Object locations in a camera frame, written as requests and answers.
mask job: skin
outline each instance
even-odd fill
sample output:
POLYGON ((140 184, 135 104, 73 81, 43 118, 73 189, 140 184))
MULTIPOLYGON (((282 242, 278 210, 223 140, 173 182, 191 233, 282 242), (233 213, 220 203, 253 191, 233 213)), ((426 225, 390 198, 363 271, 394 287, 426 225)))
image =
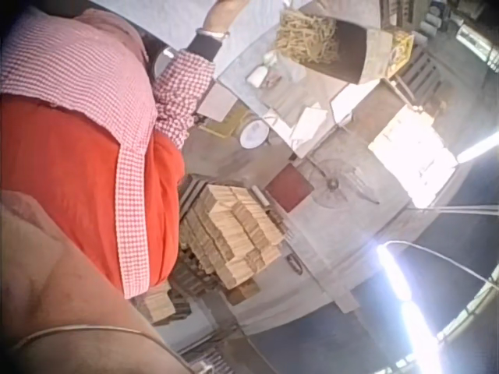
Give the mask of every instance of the skin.
MULTIPOLYGON (((227 31, 248 2, 219 0, 204 27, 227 31)), ((2 204, 2 326, 7 344, 72 324, 125 327, 161 340, 36 201, 7 192, 2 193, 2 204)), ((64 372, 78 372, 71 366, 75 362, 99 365, 102 358, 111 369, 186 372, 154 342, 125 333, 61 333, 31 344, 18 357, 29 372, 54 372, 61 365, 66 365, 64 372)))

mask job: hand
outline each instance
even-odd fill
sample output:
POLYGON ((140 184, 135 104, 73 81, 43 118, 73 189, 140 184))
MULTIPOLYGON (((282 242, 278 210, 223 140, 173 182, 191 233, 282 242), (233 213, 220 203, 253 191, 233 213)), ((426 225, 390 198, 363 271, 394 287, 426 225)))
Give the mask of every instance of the hand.
POLYGON ((203 28, 214 33, 226 33, 250 0, 217 0, 204 20, 203 28))

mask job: person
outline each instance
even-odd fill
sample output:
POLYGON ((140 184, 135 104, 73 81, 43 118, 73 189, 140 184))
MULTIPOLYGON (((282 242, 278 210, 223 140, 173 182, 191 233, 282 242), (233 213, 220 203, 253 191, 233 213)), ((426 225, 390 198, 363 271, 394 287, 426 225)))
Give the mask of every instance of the person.
POLYGON ((175 264, 180 149, 248 2, 217 0, 152 86, 140 35, 109 12, 31 12, 2 43, 2 189, 33 197, 125 298, 175 264))
POLYGON ((30 12, 2 41, 2 345, 24 372, 193 372, 126 299, 173 267, 180 149, 248 1, 216 1, 152 87, 111 13, 30 12))

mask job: bracelet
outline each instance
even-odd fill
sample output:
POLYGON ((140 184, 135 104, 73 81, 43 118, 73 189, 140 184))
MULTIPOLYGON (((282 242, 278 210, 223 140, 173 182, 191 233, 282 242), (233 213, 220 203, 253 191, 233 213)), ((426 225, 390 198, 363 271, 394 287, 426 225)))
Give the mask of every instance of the bracelet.
POLYGON ((230 33, 215 33, 214 31, 208 31, 205 29, 197 29, 196 32, 199 35, 204 35, 205 37, 213 37, 214 39, 218 41, 224 41, 230 36, 230 33))

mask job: checkered sleeve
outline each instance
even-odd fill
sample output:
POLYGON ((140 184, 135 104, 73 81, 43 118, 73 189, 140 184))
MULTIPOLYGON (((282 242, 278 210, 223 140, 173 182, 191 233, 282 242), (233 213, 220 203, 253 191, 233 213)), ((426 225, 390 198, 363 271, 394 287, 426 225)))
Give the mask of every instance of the checkered sleeve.
POLYGON ((193 113, 200 98, 210 86, 214 64, 205 58, 181 51, 156 80, 155 129, 165 134, 179 149, 189 136, 193 113))

